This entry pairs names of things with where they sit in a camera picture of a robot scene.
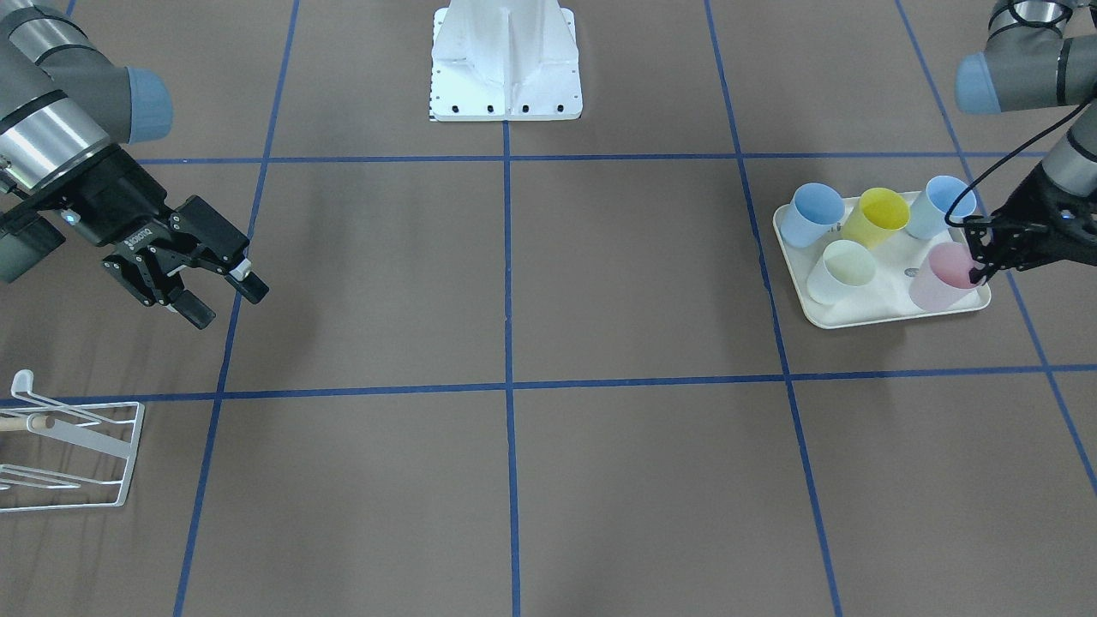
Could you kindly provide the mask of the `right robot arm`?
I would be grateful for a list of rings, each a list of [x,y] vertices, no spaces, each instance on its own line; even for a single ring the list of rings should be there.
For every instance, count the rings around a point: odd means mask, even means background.
[[[169,207],[167,191],[126,152],[160,141],[176,106],[159,75],[120,66],[71,16],[39,1],[3,3],[3,283],[65,243],[54,213],[86,242],[111,247],[102,267],[145,306],[165,306],[194,327],[215,313],[181,273],[219,274],[257,304],[269,293],[246,253],[249,238],[197,195]]]

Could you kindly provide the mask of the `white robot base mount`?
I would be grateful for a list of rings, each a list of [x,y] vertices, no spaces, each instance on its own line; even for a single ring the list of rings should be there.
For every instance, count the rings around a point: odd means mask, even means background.
[[[432,19],[429,117],[581,117],[576,19],[557,1],[451,1]]]

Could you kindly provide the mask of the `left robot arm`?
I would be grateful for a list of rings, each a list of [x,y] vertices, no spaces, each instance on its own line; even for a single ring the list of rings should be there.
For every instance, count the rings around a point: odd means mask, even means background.
[[[1083,10],[1093,13],[1093,1],[998,1],[984,51],[957,66],[955,105],[968,114],[1067,109],[1066,133],[1002,206],[957,224],[975,262],[972,284],[999,271],[1094,263],[1094,36],[1064,35]]]

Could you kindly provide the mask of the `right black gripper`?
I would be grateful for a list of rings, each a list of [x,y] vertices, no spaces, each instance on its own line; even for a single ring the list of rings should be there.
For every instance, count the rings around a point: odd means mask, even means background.
[[[118,146],[109,146],[39,190],[16,190],[20,202],[8,213],[68,214],[71,226],[102,249],[102,266],[142,305],[167,306],[197,330],[216,313],[185,290],[185,268],[222,276],[248,303],[260,303],[270,288],[244,254],[249,238],[199,195],[180,207],[167,206],[167,191]]]

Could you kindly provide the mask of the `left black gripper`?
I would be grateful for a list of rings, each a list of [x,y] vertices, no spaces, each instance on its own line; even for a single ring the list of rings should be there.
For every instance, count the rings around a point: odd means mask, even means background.
[[[1094,192],[1073,195],[1037,165],[1002,207],[960,223],[973,261],[968,280],[984,285],[1002,270],[1059,261],[1096,266],[1094,207]]]

